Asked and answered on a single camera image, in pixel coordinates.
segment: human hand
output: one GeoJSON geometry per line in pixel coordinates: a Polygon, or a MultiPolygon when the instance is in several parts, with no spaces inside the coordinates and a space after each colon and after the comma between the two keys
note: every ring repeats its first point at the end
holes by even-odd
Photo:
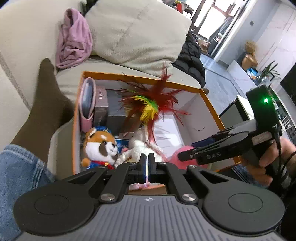
{"type": "MultiPolygon", "coordinates": [[[[289,158],[289,156],[296,151],[296,147],[286,138],[280,138],[281,140],[281,157],[284,162],[289,158]]],[[[296,157],[292,157],[287,165],[289,171],[294,171],[296,166],[296,157]]],[[[259,167],[250,165],[247,160],[243,160],[242,164],[248,170],[248,172],[253,176],[253,178],[264,186],[269,186],[272,182],[272,177],[266,175],[266,167],[274,162],[274,160],[279,157],[279,151],[276,146],[276,142],[266,150],[263,156],[260,158],[259,167]]]]}

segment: beige couch cushion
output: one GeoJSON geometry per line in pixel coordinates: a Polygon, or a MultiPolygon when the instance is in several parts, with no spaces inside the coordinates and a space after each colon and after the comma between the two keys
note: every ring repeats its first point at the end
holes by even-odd
{"type": "Polygon", "coordinates": [[[86,14],[93,53],[161,77],[172,73],[191,20],[157,0],[99,0],[86,14]]]}
{"type": "Polygon", "coordinates": [[[66,9],[85,0],[20,0],[0,9],[0,65],[25,105],[33,104],[44,58],[55,65],[58,29],[66,9]]]}
{"type": "MultiPolygon", "coordinates": [[[[76,94],[79,85],[79,81],[81,78],[81,73],[83,71],[92,71],[92,72],[104,72],[104,73],[112,73],[112,74],[126,74],[133,76],[140,76],[146,78],[154,78],[158,79],[155,76],[126,68],[117,64],[113,64],[108,62],[105,59],[102,59],[98,56],[91,56],[84,63],[70,68],[60,71],[57,74],[57,82],[61,91],[73,102],[76,101],[76,94]]],[[[171,82],[189,85],[192,87],[200,88],[200,84],[190,75],[184,73],[183,71],[173,67],[172,76],[170,78],[171,82]]]]}
{"type": "Polygon", "coordinates": [[[0,151],[2,151],[12,141],[28,118],[29,110],[1,66],[0,86],[0,151]]]}

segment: yellow feather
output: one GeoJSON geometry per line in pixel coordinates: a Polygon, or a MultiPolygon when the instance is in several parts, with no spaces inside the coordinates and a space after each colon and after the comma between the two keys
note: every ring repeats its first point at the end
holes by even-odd
{"type": "Polygon", "coordinates": [[[151,105],[147,98],[143,96],[132,96],[133,99],[143,101],[146,105],[143,109],[143,113],[140,117],[140,120],[147,124],[149,120],[153,120],[154,115],[157,113],[157,110],[151,105]]]}

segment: stuffed animal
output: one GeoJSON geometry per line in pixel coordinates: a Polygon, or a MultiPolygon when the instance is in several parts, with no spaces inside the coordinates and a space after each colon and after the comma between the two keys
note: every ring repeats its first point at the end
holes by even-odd
{"type": "Polygon", "coordinates": [[[114,169],[113,165],[117,160],[118,147],[110,133],[92,128],[86,133],[83,149],[87,156],[81,162],[83,167],[105,165],[108,169],[114,169]]]}
{"type": "Polygon", "coordinates": [[[134,162],[139,162],[141,154],[148,156],[150,153],[154,154],[156,162],[166,161],[163,150],[153,142],[148,141],[148,133],[145,127],[135,132],[128,143],[129,150],[124,152],[116,161],[115,168],[124,163],[129,158],[134,162]]]}

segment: round black pad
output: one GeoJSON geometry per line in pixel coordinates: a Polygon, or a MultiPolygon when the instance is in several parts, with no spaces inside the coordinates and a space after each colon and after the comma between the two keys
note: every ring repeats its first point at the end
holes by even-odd
{"type": "Polygon", "coordinates": [[[236,234],[261,234],[277,227],[284,204],[271,191],[237,180],[212,184],[203,211],[217,226],[236,234]]]}
{"type": "Polygon", "coordinates": [[[39,198],[34,206],[40,213],[55,215],[68,208],[69,200],[64,196],[51,194],[39,198]]]}
{"type": "Polygon", "coordinates": [[[23,194],[13,214],[22,231],[41,236],[70,232],[86,223],[94,202],[83,185],[59,182],[23,194]]]}
{"type": "Polygon", "coordinates": [[[228,199],[228,204],[234,210],[241,213],[254,213],[259,211],[263,206],[261,198],[249,194],[249,193],[238,193],[232,195],[228,199]]]}

